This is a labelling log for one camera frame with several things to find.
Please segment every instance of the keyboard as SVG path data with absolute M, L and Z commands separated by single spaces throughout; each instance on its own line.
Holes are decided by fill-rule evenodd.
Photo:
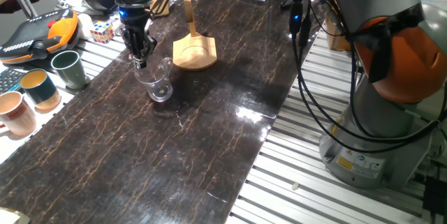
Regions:
M 19 90 L 19 80 L 22 75 L 23 73 L 12 69 L 6 69 L 0 73 L 0 94 Z

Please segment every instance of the black table surface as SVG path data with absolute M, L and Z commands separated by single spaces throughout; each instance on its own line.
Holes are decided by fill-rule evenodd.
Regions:
M 0 207 L 33 224 L 223 223 L 296 76 L 281 2 L 193 0 L 218 62 L 173 70 L 154 103 L 123 52 L 0 165 Z M 150 31 L 171 56 L 183 0 Z

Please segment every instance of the white mug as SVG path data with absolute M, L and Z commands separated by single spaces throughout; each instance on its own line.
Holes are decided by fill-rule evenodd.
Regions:
M 29 135 L 37 128 L 36 115 L 16 91 L 0 95 L 0 127 L 2 122 L 17 136 Z

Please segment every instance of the ceramic mug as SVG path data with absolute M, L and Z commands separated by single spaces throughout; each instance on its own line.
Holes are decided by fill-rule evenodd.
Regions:
M 76 51 L 67 50 L 57 54 L 51 60 L 51 67 L 70 89 L 82 89 L 87 83 L 84 66 Z
M 20 78 L 19 85 L 39 110 L 52 110 L 61 101 L 61 95 L 45 70 L 30 70 Z
M 16 91 L 0 95 L 0 121 L 0 125 L 3 122 L 17 136 L 29 135 L 37 127 L 36 115 L 22 94 Z

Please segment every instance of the green mug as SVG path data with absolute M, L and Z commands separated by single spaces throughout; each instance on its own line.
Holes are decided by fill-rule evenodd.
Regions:
M 76 51 L 67 50 L 51 60 L 51 67 L 70 89 L 82 89 L 87 83 L 81 58 Z

